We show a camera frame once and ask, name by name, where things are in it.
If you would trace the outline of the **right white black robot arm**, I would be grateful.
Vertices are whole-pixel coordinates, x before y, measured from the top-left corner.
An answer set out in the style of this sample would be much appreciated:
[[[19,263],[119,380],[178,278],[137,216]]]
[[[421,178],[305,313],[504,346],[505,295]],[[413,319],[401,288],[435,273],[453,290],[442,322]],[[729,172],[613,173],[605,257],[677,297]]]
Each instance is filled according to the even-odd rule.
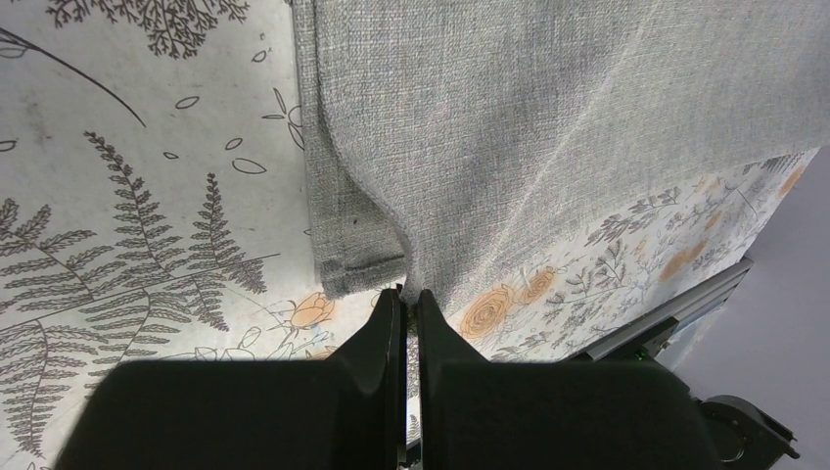
[[[794,433],[760,408],[732,395],[692,396],[720,461],[719,469],[771,469],[783,457],[798,460]]]

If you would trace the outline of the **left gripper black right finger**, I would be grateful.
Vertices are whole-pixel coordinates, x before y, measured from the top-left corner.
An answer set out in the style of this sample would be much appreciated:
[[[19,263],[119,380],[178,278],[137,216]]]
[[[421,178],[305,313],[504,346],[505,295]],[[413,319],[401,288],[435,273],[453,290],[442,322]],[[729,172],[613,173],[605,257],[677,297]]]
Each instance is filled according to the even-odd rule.
[[[700,411],[664,368],[632,360],[491,362],[415,306],[427,469],[716,469]]]

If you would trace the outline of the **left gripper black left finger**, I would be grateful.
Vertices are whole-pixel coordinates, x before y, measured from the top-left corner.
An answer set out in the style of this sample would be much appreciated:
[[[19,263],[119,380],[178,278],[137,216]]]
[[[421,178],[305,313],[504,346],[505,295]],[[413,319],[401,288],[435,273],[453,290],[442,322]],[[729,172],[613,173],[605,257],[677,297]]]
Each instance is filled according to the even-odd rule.
[[[405,458],[395,289],[324,359],[148,360],[95,389],[59,469],[394,469]]]

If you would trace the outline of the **grey cloth napkin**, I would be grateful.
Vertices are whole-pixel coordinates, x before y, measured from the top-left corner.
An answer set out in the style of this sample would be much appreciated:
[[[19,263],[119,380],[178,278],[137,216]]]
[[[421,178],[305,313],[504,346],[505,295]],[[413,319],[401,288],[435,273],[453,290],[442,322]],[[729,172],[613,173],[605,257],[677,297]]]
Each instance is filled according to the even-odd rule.
[[[297,1],[313,253],[462,305],[653,190],[829,142],[825,1]]]

